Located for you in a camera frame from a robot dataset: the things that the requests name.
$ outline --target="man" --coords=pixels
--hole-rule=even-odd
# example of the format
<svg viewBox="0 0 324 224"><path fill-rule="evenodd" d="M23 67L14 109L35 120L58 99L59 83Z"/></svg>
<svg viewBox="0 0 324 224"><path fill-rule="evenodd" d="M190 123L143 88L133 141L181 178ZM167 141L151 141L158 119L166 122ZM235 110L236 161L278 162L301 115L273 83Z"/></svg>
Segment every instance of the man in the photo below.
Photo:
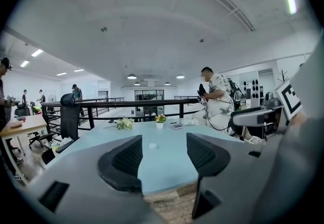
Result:
<svg viewBox="0 0 324 224"><path fill-rule="evenodd" d="M0 131L7 124L5 109L6 108L11 108L12 106L16 105L16 104L12 103L11 101L5 99L4 83L2 81L2 77L6 74L8 69L12 70L12 66L10 65L10 61L9 61L8 58L3 58L1 60L1 64L0 64ZM6 140L9 148L11 147L10 140L11 139ZM11 161L10 161L6 151L5 151L3 141L0 141L0 148L1 148L2 155L4 157L4 160L5 160L8 168L9 168L9 170L12 172L12 174L15 176L16 179L21 179L21 177L16 174L16 170L15 170L14 166L12 165L12 163L11 163ZM12 151L11 151L11 155L12 155L13 159L16 161L17 164L20 164L23 161L22 158L17 158Z"/></svg>
<svg viewBox="0 0 324 224"><path fill-rule="evenodd" d="M211 68L205 67L201 76L209 82L209 93L202 98L207 99L206 107L193 114L201 124L227 133L230 115L234 111L234 102L230 96L231 86L226 77L214 73Z"/></svg>
<svg viewBox="0 0 324 224"><path fill-rule="evenodd" d="M45 103L45 101L46 101L46 98L45 98L45 96L43 95L43 90L39 90L39 95L40 95L40 98L39 99L37 99L36 101L39 101L40 103Z"/></svg>
<svg viewBox="0 0 324 224"><path fill-rule="evenodd" d="M82 100L82 91L81 91L81 89L78 88L76 86L76 84L73 84L72 89L73 89L72 93L73 93L74 99L75 100ZM80 109L80 114L81 114L82 117L85 116L85 113L83 112L82 108Z"/></svg>
<svg viewBox="0 0 324 224"><path fill-rule="evenodd" d="M27 94L27 90L24 90L24 94L22 95L22 103L23 103L23 104L27 104L27 101L26 101L26 94Z"/></svg>

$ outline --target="table leg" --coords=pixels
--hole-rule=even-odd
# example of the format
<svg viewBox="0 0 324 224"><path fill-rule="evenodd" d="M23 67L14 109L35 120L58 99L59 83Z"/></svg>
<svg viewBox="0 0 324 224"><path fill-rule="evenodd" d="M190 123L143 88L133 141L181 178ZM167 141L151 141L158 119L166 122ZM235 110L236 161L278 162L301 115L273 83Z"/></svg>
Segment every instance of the table leg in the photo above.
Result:
<svg viewBox="0 0 324 224"><path fill-rule="evenodd" d="M16 170L16 174L18 174L22 181L25 183L25 184L28 184L26 178L24 177L23 173L20 171L19 167L17 166L16 162L14 161L14 158L12 157L11 155L11 151L10 151L10 148L8 147L7 145L7 142L5 139L2 139L2 142L4 143L4 147L5 147L5 150L6 150L6 153L12 163L12 165L14 166L15 170Z"/></svg>
<svg viewBox="0 0 324 224"><path fill-rule="evenodd" d="M17 140L18 140L18 143L19 143L19 146L20 146L20 150L22 151L22 154L26 155L26 153L24 151L24 148L22 147L21 142L20 142L20 139L19 139L18 136L17 136Z"/></svg>

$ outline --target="small white flower pot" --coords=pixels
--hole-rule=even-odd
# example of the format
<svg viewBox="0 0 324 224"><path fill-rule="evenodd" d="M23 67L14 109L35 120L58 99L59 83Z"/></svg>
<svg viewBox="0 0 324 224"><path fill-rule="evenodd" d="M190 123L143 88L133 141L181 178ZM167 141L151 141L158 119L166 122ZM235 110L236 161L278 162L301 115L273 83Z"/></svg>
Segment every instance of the small white flower pot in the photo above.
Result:
<svg viewBox="0 0 324 224"><path fill-rule="evenodd" d="M156 123L156 128L157 129L163 129L163 124L164 124L163 122L157 122Z"/></svg>

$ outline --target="office chair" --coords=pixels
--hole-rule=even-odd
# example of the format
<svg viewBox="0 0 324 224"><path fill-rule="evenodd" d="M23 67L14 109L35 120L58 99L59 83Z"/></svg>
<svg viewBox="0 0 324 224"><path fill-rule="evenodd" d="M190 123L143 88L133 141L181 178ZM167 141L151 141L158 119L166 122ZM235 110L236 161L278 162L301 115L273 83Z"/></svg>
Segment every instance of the office chair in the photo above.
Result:
<svg viewBox="0 0 324 224"><path fill-rule="evenodd" d="M34 102L30 102L30 107L31 107L31 110L32 110L32 114L42 114L42 111L39 111L37 112L36 109L34 108L35 106L35 103Z"/></svg>
<svg viewBox="0 0 324 224"><path fill-rule="evenodd" d="M61 138L71 138L72 141L59 147L56 152L61 153L79 137L77 133L78 121L80 115L80 105L75 103L73 93L65 94L61 98ZM48 164L55 158L52 149L45 151L42 154L42 159L45 164Z"/></svg>
<svg viewBox="0 0 324 224"><path fill-rule="evenodd" d="M24 108L18 108L18 109L15 110L15 115L17 115L18 117L19 116L30 116L29 108L27 106L24 107ZM41 141L44 140L44 139L47 139L48 141L50 141L54 134L50 133L50 134L40 136L37 131L27 134L28 137L30 137L32 135L35 135L35 136L32 137L31 139L29 139L29 149L30 150L32 149L31 144L33 144L35 141L38 141L40 143L40 145L43 147L43 144L41 143Z"/></svg>

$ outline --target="person in black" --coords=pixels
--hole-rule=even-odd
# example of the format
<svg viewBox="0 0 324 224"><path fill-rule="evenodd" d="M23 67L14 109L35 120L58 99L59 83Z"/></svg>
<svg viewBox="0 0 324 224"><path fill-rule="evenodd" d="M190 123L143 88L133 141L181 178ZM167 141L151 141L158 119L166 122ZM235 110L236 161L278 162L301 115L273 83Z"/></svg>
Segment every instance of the person in black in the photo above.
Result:
<svg viewBox="0 0 324 224"><path fill-rule="evenodd" d="M6 74L8 69L12 70L12 66L10 65L9 59L3 58L1 60L1 64L0 64L0 131L2 131L2 129L6 126L7 122L10 120L10 117L7 117L8 120L6 121L5 108L10 108L10 107L16 105L16 104L12 103L11 101L5 99L4 83L2 81L2 77ZM6 140L9 148L11 147L10 140L11 139ZM0 141L0 149L2 152L2 156L6 162L9 170L12 172L12 174L15 176L16 179L21 179L21 177L16 174L16 170L15 170L14 166L12 165L12 163L6 153L6 150L5 150L5 147L4 147L2 141ZM16 161L17 164L19 164L23 161L22 158L17 158L14 155L14 153L12 153L12 150L10 150L10 152L11 152L13 159Z"/></svg>
<svg viewBox="0 0 324 224"><path fill-rule="evenodd" d="M24 90L24 94L22 95L22 103L23 103L23 104L27 104L27 101L26 101L26 94L27 94L27 90Z"/></svg>

